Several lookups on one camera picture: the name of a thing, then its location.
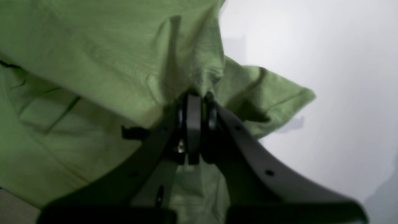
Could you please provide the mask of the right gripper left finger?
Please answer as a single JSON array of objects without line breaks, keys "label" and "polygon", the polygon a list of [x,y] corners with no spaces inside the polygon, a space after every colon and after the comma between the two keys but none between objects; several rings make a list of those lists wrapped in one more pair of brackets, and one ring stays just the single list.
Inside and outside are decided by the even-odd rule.
[{"label": "right gripper left finger", "polygon": [[184,95],[141,147],[108,174],[47,205],[38,224],[176,224],[175,173],[200,160],[201,98]]}]

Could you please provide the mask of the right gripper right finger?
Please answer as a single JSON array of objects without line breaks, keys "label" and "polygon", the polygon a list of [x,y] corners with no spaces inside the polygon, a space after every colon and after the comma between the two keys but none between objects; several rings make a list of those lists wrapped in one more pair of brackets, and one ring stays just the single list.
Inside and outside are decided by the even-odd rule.
[{"label": "right gripper right finger", "polygon": [[311,181],[265,149],[243,122],[204,98],[202,156],[223,174],[230,199],[227,224],[367,224],[354,199]]}]

